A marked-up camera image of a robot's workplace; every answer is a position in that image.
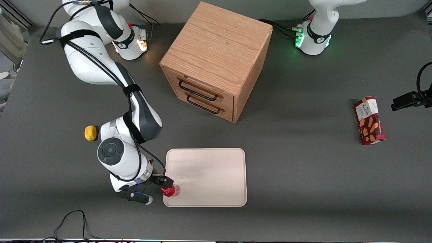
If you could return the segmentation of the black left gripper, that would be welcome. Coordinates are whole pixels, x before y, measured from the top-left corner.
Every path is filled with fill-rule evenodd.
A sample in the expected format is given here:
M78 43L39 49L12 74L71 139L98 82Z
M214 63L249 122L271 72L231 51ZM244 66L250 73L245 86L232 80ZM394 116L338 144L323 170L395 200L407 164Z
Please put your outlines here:
M420 106L424 106L425 108L431 108L432 91L422 91L419 94L418 92L408 92L404 95L401 95L399 98L393 99L391 109L393 112L395 112L400 109L411 107L413 106L413 104L418 102L420 102Z

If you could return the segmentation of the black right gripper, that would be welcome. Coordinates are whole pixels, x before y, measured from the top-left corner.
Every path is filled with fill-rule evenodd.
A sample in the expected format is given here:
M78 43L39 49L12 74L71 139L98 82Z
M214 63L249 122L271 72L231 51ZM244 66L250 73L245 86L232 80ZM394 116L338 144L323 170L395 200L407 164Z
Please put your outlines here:
M148 186L149 185L165 186L167 188L172 188L174 185L174 180L169 177L165 177L164 173L153 173L148 179Z

